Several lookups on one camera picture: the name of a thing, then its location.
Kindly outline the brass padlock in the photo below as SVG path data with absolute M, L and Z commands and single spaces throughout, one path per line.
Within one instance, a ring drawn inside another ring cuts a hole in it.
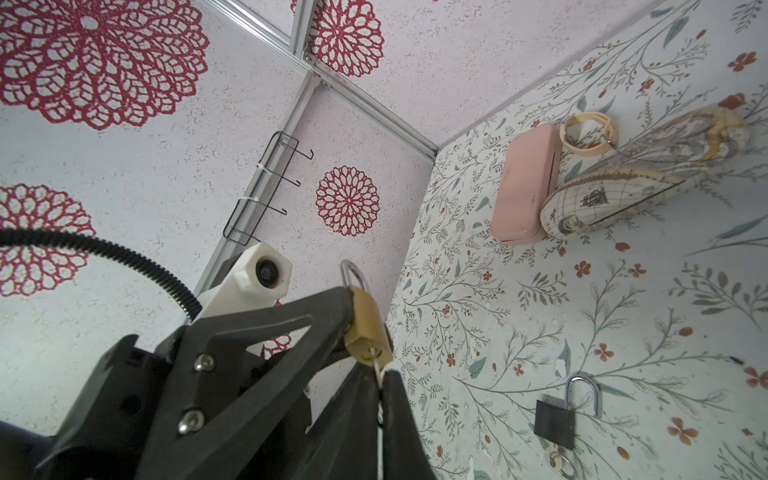
M 388 330 L 361 270 L 350 260 L 340 264 L 343 284 L 353 295 L 353 320 L 344 334 L 345 348 L 359 363 L 383 368 L 393 360 Z

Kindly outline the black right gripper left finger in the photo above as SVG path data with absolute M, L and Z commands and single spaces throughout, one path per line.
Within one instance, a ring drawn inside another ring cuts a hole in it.
M 375 479 L 378 475 L 379 387 L 358 365 L 309 430 L 294 479 Z

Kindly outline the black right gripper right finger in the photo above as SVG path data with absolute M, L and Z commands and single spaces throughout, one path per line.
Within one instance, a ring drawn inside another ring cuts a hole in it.
M 435 479 L 399 372 L 387 371 L 381 389 L 383 478 Z

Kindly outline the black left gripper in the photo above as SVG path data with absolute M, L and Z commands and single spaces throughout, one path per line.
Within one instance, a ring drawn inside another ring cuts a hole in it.
M 3 424 L 5 479 L 284 479 L 305 445 L 304 387 L 354 317 L 351 289 L 195 321 L 155 352 L 126 336 L 58 432 Z M 248 347 L 304 332 L 270 358 Z

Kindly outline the small black square block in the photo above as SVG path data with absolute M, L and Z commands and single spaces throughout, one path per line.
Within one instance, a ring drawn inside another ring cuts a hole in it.
M 574 385 L 586 383 L 592 390 L 594 418 L 600 419 L 603 413 L 602 391 L 595 377 L 577 372 L 568 378 L 565 384 L 565 398 L 561 406 L 538 400 L 534 418 L 533 432 L 536 436 L 567 450 L 575 448 L 576 419 L 571 407 Z

